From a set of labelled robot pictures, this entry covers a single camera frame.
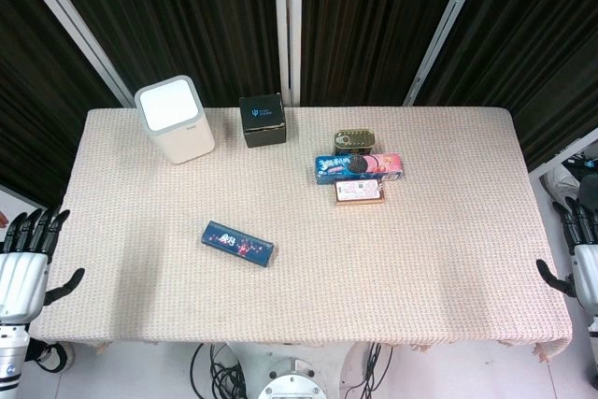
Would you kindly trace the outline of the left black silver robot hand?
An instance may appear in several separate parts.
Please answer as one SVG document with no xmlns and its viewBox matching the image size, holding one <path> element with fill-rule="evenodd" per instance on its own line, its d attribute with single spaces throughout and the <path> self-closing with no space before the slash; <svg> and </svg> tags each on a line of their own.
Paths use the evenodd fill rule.
<svg viewBox="0 0 598 399">
<path fill-rule="evenodd" d="M 75 270 L 62 286 L 48 290 L 50 265 L 59 234 L 70 211 L 38 208 L 22 212 L 8 224 L 1 242 L 1 324 L 27 325 L 40 313 L 73 292 L 85 269 Z"/>
</svg>

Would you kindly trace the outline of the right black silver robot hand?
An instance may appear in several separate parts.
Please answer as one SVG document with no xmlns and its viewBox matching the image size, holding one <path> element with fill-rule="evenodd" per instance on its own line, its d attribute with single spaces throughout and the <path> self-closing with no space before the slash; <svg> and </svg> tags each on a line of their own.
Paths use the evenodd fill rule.
<svg viewBox="0 0 598 399">
<path fill-rule="evenodd" d="M 558 202 L 552 206 L 561 220 L 572 273 L 567 279 L 559 279 L 541 259 L 536 260 L 536 267 L 550 288 L 576 298 L 583 309 L 597 318 L 597 211 L 569 196 L 565 203 L 566 207 Z"/>
</svg>

